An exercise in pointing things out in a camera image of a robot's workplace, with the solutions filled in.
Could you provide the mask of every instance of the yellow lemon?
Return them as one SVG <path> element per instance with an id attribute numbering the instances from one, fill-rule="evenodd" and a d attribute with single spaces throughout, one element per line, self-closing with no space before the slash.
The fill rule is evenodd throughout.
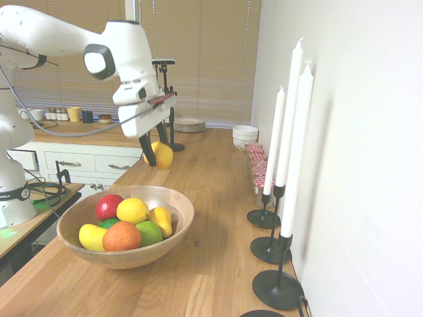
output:
<path id="1" fill-rule="evenodd" d="M 79 241 L 87 250 L 104 252 L 103 236 L 107 229 L 87 223 L 79 229 Z"/>
<path id="2" fill-rule="evenodd" d="M 156 207 L 150 210 L 148 220 L 153 221 L 160 228 L 163 238 L 172 235 L 172 214 L 165 207 Z"/>
<path id="3" fill-rule="evenodd" d="M 153 142 L 151 148 L 156 156 L 156 167 L 159 170 L 166 170 L 172 163 L 173 160 L 173 151 L 172 149 L 159 141 Z M 149 164 L 147 157 L 144 155 L 144 162 Z"/>
<path id="4" fill-rule="evenodd" d="M 147 204 L 142 200 L 127 198 L 118 205 L 116 215 L 121 221 L 129 221 L 136 225 L 148 218 L 149 210 Z"/>

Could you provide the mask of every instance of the drawer handle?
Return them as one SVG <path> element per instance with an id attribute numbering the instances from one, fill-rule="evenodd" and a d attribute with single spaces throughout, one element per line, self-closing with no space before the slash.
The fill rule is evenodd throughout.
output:
<path id="1" fill-rule="evenodd" d="M 65 162 L 64 160 L 59 162 L 60 165 L 68 165 L 68 166 L 80 166 L 80 162 Z"/>
<path id="2" fill-rule="evenodd" d="M 115 165 L 115 164 L 109 164 L 109 167 L 111 168 L 121 168 L 121 169 L 125 169 L 125 168 L 129 168 L 129 165 Z"/>

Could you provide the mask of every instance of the wooden countertop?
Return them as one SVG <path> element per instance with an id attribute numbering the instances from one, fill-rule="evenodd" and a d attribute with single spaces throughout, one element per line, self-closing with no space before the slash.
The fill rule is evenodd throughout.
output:
<path id="1" fill-rule="evenodd" d="M 42 121 L 44 127 L 51 131 L 59 133 L 82 133 L 94 131 L 97 129 L 104 128 L 108 124 L 103 123 L 83 123 L 70 122 L 70 121 L 57 121 L 58 125 L 52 121 Z M 35 130 L 35 138 L 33 141 L 36 142 L 53 142 L 53 143 L 72 143 L 72 144 L 84 144 L 84 145 L 108 145 L 113 147 L 140 147 L 138 139 L 129 139 L 125 137 L 121 127 L 115 127 L 111 130 L 86 136 L 86 137 L 56 137 L 55 135 L 48 134 L 42 130 Z"/>
<path id="2" fill-rule="evenodd" d="M 255 296 L 252 280 L 278 269 L 253 256 L 250 243 L 269 230 L 247 221 L 256 209 L 246 155 L 230 129 L 177 133 L 185 150 L 169 170 L 139 161 L 114 186 L 148 184 L 187 196 L 196 211 L 182 242 L 152 264 L 127 270 L 74 256 L 58 238 L 0 288 L 0 316 L 239 317 L 274 310 Z M 284 272 L 295 276 L 288 263 Z M 285 317 L 298 311 L 278 311 Z"/>
<path id="3" fill-rule="evenodd" d="M 60 206 L 62 206 L 70 197 L 75 195 L 75 193 L 79 192 L 82 187 L 84 187 L 83 184 L 77 183 L 64 185 L 68 189 L 68 192 L 61 198 L 59 204 L 52 207 L 54 211 L 57 210 Z M 43 198 L 44 195 L 40 193 L 31 192 L 32 200 Z M 0 258 L 2 258 L 14 246 L 16 246 L 23 238 L 28 236 L 28 234 L 30 234 L 36 227 L 40 225 L 40 223 L 46 220 L 53 213 L 45 203 L 36 205 L 36 209 L 38 212 L 37 216 L 35 216 L 31 220 L 25 223 L 21 223 L 17 226 L 0 229 Z"/>

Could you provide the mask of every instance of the stack of plates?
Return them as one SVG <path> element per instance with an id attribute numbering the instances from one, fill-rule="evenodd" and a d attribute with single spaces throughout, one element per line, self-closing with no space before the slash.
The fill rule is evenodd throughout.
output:
<path id="1" fill-rule="evenodd" d="M 206 129 L 206 122 L 201 119 L 175 119 L 173 128 L 181 132 L 201 132 Z"/>

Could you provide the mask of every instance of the white cabinet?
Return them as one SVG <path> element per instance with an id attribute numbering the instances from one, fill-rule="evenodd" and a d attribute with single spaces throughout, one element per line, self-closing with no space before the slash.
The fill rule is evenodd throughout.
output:
<path id="1" fill-rule="evenodd" d="M 30 142 L 9 151 L 26 169 L 50 182 L 58 182 L 56 161 L 60 170 L 67 169 L 71 182 L 84 184 L 82 198 L 111 186 L 134 165 L 142 154 L 141 148 L 76 145 L 67 143 Z M 38 240 L 47 244 L 56 236 L 56 224 Z"/>

